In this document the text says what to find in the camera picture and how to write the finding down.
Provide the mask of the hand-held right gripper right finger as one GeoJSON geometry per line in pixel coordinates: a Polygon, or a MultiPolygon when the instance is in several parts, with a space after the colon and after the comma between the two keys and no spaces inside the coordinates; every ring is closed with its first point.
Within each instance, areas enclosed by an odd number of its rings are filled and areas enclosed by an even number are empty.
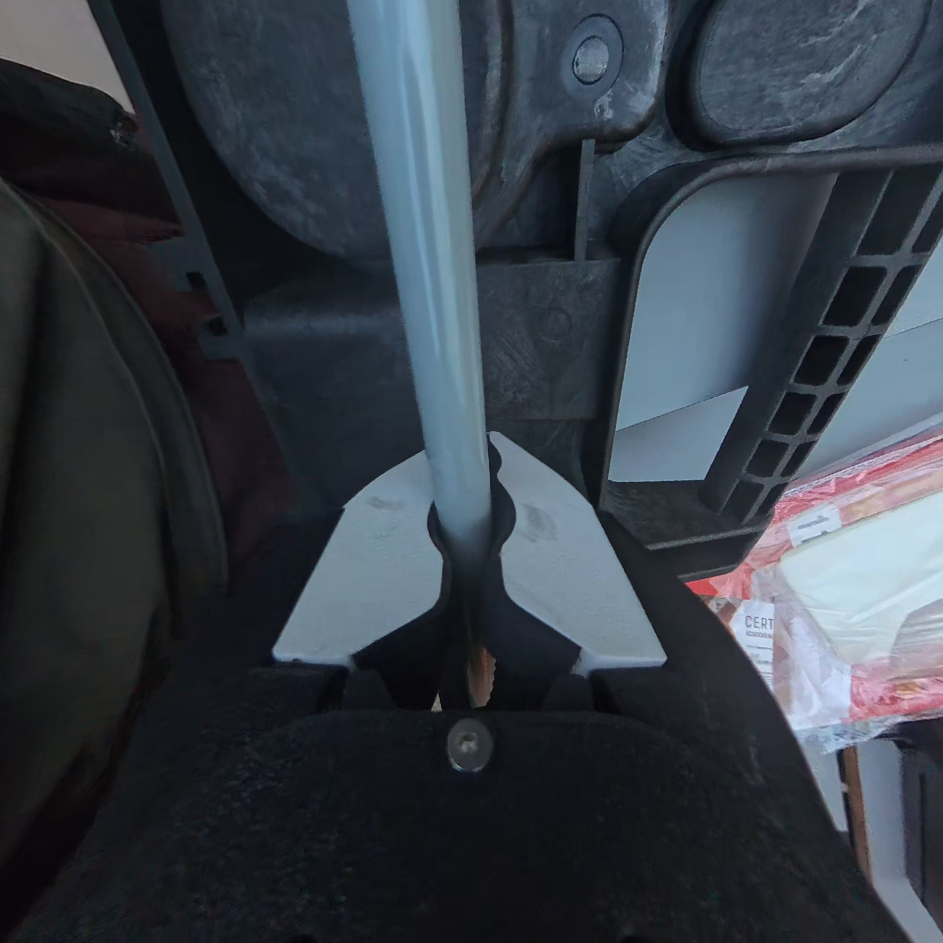
{"type": "Polygon", "coordinates": [[[488,434],[490,515],[476,557],[485,705],[535,711],[553,686],[656,669],[666,652],[596,511],[556,471],[488,434]]]}

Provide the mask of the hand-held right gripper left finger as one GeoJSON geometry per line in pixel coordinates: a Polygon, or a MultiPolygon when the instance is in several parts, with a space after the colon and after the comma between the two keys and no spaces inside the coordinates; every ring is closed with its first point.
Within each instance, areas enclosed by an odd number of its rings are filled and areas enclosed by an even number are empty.
{"type": "Polygon", "coordinates": [[[347,501],[273,659],[373,671],[396,706],[430,710],[457,641],[463,589],[420,451],[347,501]]]}

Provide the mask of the olive green jacket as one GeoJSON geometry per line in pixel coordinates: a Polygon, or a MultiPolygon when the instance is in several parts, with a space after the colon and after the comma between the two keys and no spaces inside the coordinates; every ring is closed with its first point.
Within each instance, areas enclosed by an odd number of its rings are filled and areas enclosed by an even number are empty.
{"type": "Polygon", "coordinates": [[[2,933],[81,841],[164,647],[227,577],[162,344],[86,242],[2,183],[2,933]]]}

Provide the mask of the red plastic-wrapped packet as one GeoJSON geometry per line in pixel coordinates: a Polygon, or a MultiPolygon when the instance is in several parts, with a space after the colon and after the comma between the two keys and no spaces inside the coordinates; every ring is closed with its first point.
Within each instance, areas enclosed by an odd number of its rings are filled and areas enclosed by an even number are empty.
{"type": "Polygon", "coordinates": [[[784,492],[736,570],[692,581],[799,741],[941,717],[941,424],[784,492]]]}

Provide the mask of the black office chair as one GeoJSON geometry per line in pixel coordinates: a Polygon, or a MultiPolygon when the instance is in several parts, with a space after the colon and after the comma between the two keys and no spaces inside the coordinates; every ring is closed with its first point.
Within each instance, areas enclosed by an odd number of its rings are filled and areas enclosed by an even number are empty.
{"type": "MultiPolygon", "coordinates": [[[[941,232],[941,2],[459,2],[489,426],[698,579],[737,568],[941,232]],[[770,287],[705,471],[607,484],[617,400],[721,359],[643,263],[670,217],[756,185],[770,287]]],[[[195,126],[184,175],[237,350],[300,485],[331,513],[420,450],[344,2],[159,2],[195,126]]]]}

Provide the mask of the dark maroon cloth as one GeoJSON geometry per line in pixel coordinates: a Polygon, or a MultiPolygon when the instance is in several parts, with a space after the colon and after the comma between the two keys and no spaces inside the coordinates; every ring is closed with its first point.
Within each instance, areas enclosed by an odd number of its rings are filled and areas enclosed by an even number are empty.
{"type": "Polygon", "coordinates": [[[232,560],[276,530],[294,496],[277,439],[239,360],[211,360],[230,331],[194,270],[159,258],[185,230],[139,123],[104,92],[2,60],[2,177],[108,265],[155,330],[188,399],[232,560]]]}

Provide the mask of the grey metal frame bar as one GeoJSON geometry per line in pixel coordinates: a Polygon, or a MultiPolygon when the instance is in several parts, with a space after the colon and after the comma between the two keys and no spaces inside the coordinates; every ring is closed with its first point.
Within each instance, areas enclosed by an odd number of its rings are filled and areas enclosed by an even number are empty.
{"type": "Polygon", "coordinates": [[[209,360],[245,360],[242,314],[232,287],[222,198],[234,194],[188,100],[171,53],[160,3],[90,1],[183,229],[183,282],[212,301],[198,337],[209,360]]]}

